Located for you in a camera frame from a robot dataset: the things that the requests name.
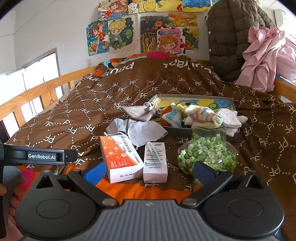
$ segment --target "gray face mask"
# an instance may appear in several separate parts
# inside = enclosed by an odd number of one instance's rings
[[[131,118],[138,121],[149,121],[156,113],[155,109],[151,109],[147,106],[122,106],[122,109]]]
[[[134,146],[140,147],[148,142],[157,141],[167,135],[167,131],[155,121],[135,121],[132,119],[114,119],[106,128],[109,135],[123,132]]]

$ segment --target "colorful blanket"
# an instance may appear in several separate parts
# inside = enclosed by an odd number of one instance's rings
[[[285,209],[284,230],[293,237],[296,220],[296,105],[249,87],[218,81],[211,68],[185,55],[148,53],[131,56],[116,66],[107,63],[85,79],[66,101],[26,123],[8,144],[72,149],[78,159],[65,167],[32,166],[66,173],[101,161],[100,136],[114,118],[127,118],[123,105],[142,105],[156,94],[193,94],[232,98],[248,121],[240,129],[237,174],[261,173]],[[188,139],[166,136],[168,182],[144,184],[142,179],[97,187],[119,201],[134,199],[182,200],[192,192],[192,177],[178,169],[177,149]],[[141,157],[144,147],[138,150]]]

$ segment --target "brown jacket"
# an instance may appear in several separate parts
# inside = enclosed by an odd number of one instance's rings
[[[268,15],[252,0],[220,0],[207,19],[209,52],[214,71],[222,81],[233,82],[240,75],[249,47],[248,33],[256,28],[274,26]]]

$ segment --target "white box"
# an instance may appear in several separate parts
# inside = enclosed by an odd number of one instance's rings
[[[163,142],[148,142],[145,145],[143,181],[145,183],[166,183],[168,167]]]
[[[142,177],[143,161],[127,136],[101,136],[100,140],[110,183]]]

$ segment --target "wooden bed rail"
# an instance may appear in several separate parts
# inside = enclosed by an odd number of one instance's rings
[[[81,69],[69,74],[65,74],[61,77],[56,79],[47,81],[41,85],[38,85],[30,90],[27,90],[24,93],[12,98],[10,101],[7,101],[3,105],[0,106],[0,121],[3,120],[6,116],[10,113],[13,113],[16,119],[16,122],[19,126],[23,126],[26,121],[23,116],[21,107],[30,102],[31,100],[40,97],[40,101],[42,104],[43,109],[50,106],[51,101],[57,100],[57,94],[55,92],[55,88],[59,87],[63,84],[68,84],[69,89],[74,86],[74,80],[83,77],[93,71],[98,69],[97,66]]]
[[[208,64],[208,61],[205,61],[205,60],[201,60],[201,62],[203,64]],[[13,99],[9,100],[8,102],[0,106],[0,121],[3,120],[3,118],[5,118],[6,116],[8,116],[10,113],[13,113],[15,116],[16,122],[20,128],[26,123],[21,110],[21,107],[24,104],[30,102],[31,100],[37,97],[40,97],[40,101],[43,109],[47,108],[48,106],[50,106],[52,100],[54,102],[57,100],[57,95],[55,92],[56,87],[59,87],[63,84],[68,84],[68,87],[70,89],[71,87],[74,86],[74,80],[95,71],[96,69],[98,69],[100,64],[97,66],[81,69],[81,70],[63,75],[56,79],[45,82],[41,85],[38,85],[14,97]],[[290,101],[296,103],[296,87],[293,84],[287,81],[282,81],[282,80],[281,81],[276,80],[274,84],[275,84],[275,88],[271,94],[277,97],[284,96]]]

